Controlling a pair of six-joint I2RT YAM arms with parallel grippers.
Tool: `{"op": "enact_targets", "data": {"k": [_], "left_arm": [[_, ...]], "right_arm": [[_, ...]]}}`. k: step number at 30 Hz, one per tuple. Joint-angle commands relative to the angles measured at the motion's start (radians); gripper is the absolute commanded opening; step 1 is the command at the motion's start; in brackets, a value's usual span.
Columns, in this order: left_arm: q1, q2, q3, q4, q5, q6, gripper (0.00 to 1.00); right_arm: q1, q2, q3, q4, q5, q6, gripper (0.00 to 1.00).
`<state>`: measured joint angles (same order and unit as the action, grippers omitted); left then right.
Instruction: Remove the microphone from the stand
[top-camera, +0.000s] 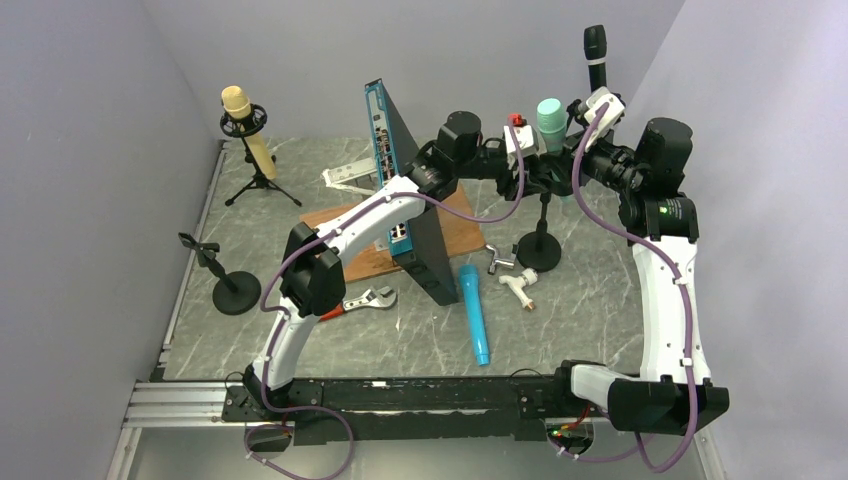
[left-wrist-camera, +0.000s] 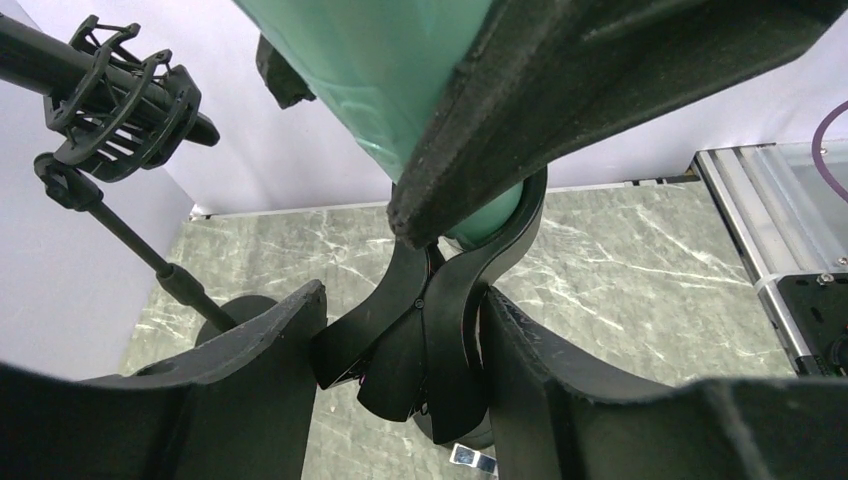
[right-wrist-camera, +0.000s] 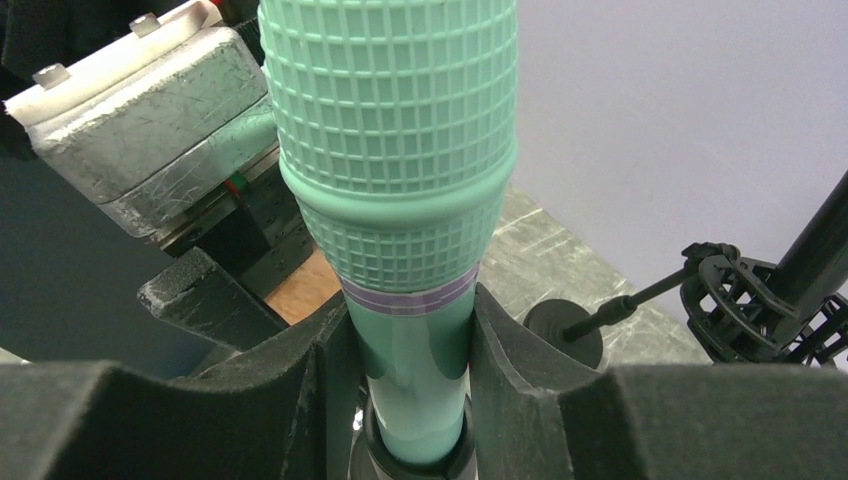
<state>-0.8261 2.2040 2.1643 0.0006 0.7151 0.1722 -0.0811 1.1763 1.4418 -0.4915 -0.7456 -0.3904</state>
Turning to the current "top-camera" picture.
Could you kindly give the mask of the mint green microphone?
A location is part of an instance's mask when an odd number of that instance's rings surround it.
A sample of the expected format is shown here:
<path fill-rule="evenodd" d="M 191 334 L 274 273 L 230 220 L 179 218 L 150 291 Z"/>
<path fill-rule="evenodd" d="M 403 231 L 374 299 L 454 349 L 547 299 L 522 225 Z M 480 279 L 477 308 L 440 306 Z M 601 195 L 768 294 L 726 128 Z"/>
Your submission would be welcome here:
<path fill-rule="evenodd" d="M 563 155 L 570 125 L 565 107 L 556 98 L 546 98 L 537 105 L 536 121 L 546 149 L 540 156 L 543 170 L 552 180 L 553 194 L 565 199 L 573 194 L 571 160 Z"/>

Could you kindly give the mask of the black stand of green microphone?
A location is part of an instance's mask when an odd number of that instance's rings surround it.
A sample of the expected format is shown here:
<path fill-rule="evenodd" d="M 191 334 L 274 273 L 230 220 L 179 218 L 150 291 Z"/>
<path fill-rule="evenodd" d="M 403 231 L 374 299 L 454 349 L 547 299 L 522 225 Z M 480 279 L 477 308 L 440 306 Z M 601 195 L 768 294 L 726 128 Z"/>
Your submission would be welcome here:
<path fill-rule="evenodd" d="M 552 195 L 540 195 L 541 211 L 534 231 L 522 236 L 518 242 L 516 259 L 525 268 L 537 272 L 553 270 L 560 262 L 562 248 L 559 241 L 548 231 L 548 206 Z"/>

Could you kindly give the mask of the blue microphone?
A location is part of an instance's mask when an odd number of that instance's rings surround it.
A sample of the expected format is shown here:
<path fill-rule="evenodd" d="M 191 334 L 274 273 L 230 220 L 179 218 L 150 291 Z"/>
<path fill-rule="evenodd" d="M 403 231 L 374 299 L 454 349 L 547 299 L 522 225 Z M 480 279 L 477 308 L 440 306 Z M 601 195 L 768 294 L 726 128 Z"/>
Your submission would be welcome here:
<path fill-rule="evenodd" d="M 478 366 L 487 366 L 490 364 L 490 352 L 480 300 L 477 268 L 471 264 L 462 265 L 459 268 L 458 280 L 463 293 L 472 351 L 476 363 Z"/>

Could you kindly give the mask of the black microphone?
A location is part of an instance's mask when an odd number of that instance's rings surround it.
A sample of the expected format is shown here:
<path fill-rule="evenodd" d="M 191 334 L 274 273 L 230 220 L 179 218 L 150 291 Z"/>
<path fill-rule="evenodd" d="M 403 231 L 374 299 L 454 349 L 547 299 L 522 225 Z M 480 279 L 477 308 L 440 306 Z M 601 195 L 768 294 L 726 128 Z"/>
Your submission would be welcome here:
<path fill-rule="evenodd" d="M 594 92 L 606 87 L 607 37 L 603 25 L 593 25 L 584 30 L 583 51 L 588 66 L 590 90 Z"/>

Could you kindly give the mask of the black round-base mic stand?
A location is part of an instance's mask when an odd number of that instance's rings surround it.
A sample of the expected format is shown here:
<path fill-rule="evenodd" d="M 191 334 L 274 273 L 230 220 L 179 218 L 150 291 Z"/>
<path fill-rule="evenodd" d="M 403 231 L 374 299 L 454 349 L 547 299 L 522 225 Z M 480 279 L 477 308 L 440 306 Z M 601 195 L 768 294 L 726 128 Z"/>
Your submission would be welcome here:
<path fill-rule="evenodd" d="M 207 269 L 217 282 L 213 288 L 212 301 L 215 309 L 228 316 L 237 316 L 251 310 L 259 301 L 262 286 L 258 278 L 247 271 L 227 272 L 217 259 L 220 245 L 215 242 L 199 242 L 192 235 L 178 233 L 181 244 L 195 253 L 197 263 Z"/>

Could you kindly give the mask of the black stand with shock mount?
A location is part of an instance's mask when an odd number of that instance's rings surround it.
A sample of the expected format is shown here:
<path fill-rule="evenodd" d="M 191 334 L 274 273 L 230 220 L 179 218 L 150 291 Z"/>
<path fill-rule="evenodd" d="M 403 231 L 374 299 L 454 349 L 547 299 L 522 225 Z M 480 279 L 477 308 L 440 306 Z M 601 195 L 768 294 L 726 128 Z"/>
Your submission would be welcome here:
<path fill-rule="evenodd" d="M 585 122 L 585 113 L 588 110 L 586 103 L 581 99 L 573 100 L 567 107 L 568 117 L 574 121 Z"/>

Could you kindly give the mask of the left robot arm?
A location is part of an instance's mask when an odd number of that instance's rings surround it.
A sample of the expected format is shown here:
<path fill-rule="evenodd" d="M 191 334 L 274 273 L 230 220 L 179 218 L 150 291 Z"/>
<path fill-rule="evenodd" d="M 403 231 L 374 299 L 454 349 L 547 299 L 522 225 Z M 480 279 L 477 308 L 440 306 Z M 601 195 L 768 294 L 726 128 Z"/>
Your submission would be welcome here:
<path fill-rule="evenodd" d="M 248 366 L 244 384 L 248 407 L 264 420 L 290 410 L 289 391 L 296 367 L 319 318 L 342 302 L 344 269 L 381 234 L 439 209 L 475 224 L 509 218 L 520 201 L 540 184 L 534 168 L 538 135 L 518 114 L 504 127 L 503 148 L 489 151 L 493 179 L 509 209 L 500 216 L 475 217 L 446 204 L 461 178 L 482 178 L 486 159 L 480 150 L 477 118 L 467 111 L 451 114 L 444 141 L 423 147 L 410 167 L 346 213 L 316 227 L 299 223 L 289 233 L 283 260 L 262 288 L 258 307 L 276 316 L 262 353 Z"/>

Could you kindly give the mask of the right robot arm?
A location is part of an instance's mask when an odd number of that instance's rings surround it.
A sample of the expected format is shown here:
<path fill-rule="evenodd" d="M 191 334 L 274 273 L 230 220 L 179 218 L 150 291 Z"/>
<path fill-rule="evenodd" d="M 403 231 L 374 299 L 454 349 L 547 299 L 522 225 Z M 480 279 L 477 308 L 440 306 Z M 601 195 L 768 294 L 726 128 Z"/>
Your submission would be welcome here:
<path fill-rule="evenodd" d="M 557 411 L 574 415 L 591 402 L 613 427 L 640 434 L 684 436 L 700 430 L 730 407 L 727 388 L 712 381 L 700 333 L 694 291 L 697 241 L 694 202 L 679 189 L 692 152 L 685 123 L 648 121 L 635 149 L 605 138 L 592 146 L 581 136 L 564 147 L 575 200 L 594 180 L 619 198 L 618 226 L 591 219 L 626 239 L 636 262 L 642 295 L 643 353 L 636 377 L 583 361 L 565 363 L 566 377 L 551 388 Z"/>

